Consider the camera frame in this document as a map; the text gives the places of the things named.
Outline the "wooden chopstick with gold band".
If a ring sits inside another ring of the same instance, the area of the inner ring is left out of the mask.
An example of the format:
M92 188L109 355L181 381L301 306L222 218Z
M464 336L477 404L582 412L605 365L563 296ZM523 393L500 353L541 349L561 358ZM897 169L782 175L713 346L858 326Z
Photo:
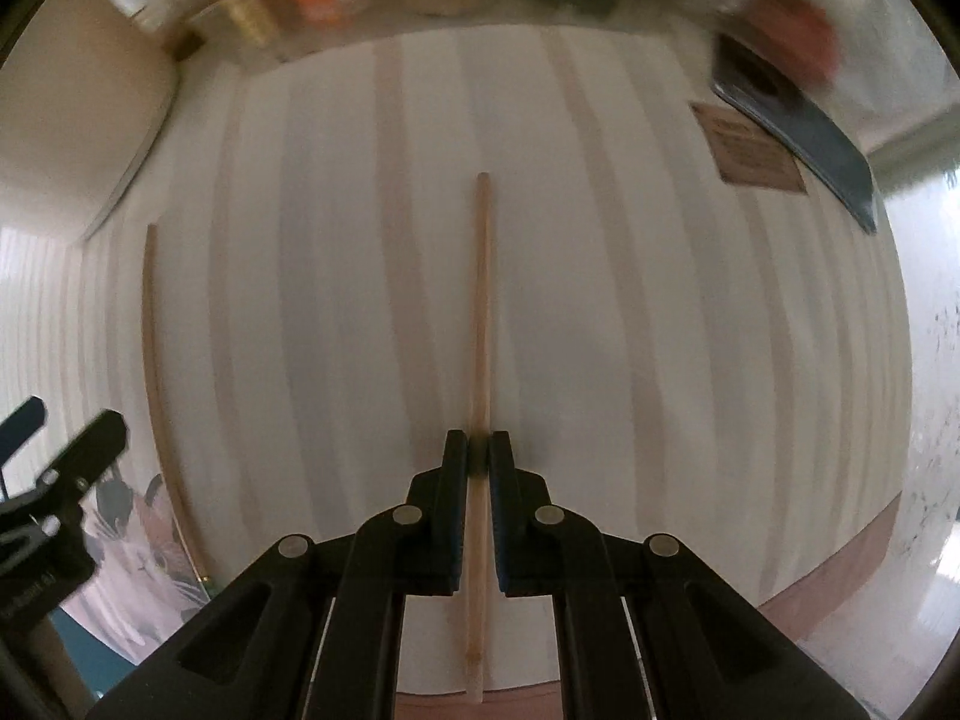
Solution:
M143 243L142 263L142 358L149 426L153 433L161 478L171 502L174 527L181 539L190 569L205 593L212 596L217 593L215 580L210 571L210 561L203 547L199 528L185 495L184 483L179 473L178 452L172 440L171 421L167 416L164 399L163 369L161 369L158 322L156 322L156 252L158 252L158 229L155 223L149 223Z

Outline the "plain wooden chopstick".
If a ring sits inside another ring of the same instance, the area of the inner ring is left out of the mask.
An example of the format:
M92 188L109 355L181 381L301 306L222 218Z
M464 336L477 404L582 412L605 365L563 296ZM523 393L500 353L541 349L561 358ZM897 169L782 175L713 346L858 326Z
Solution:
M471 704L482 704L487 655L490 512L488 511L487 440L491 422L491 280L493 277L493 184L480 172L475 184L475 283L473 283L473 358L470 379L466 531L466 632L464 679Z

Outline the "cat print cloth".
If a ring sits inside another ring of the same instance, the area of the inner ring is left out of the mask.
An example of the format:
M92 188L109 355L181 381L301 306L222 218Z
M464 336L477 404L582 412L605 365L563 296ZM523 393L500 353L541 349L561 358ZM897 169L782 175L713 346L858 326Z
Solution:
M110 468L82 500L94 574L64 603L88 634L142 663L210 601L184 550L163 478L142 489Z

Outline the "striped beige table mat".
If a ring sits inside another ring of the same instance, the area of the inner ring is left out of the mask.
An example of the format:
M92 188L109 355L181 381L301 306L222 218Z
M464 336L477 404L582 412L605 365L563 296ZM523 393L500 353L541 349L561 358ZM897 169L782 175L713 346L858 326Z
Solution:
M493 182L493 415L560 504L670 532L794 639L884 561L910 421L887 226L825 185L726 184L708 55L578 28L435 29L262 75L181 70L99 238L121 477L161 476L146 227L179 473L218 580L351 532L470 400L473 197Z

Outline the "white ceramic utensil holder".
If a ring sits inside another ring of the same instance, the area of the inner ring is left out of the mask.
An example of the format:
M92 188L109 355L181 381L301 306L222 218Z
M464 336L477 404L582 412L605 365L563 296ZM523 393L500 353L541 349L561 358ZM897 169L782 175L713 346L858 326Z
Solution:
M46 0L2 65L2 223L82 241L137 176L178 71L109 0Z

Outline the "brown paper label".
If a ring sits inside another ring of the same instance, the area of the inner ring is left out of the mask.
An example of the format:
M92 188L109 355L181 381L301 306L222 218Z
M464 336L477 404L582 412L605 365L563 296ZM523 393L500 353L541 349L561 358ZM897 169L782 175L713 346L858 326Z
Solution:
M754 121L729 107L704 103L690 107L726 184L805 192L793 153Z

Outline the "black knife blade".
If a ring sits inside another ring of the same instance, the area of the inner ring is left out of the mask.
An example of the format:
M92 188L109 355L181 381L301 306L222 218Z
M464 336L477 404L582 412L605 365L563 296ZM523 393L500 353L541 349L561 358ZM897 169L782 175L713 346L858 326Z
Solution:
M866 156L788 76L734 37L720 34L711 88L796 156L862 231L877 232L874 176Z

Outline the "red round object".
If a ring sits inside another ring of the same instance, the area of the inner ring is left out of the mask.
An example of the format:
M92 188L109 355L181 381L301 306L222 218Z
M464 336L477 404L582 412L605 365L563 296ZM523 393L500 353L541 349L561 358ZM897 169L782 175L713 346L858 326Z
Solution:
M761 54L803 88L825 88L839 67L839 39L809 0L748 0L742 18Z

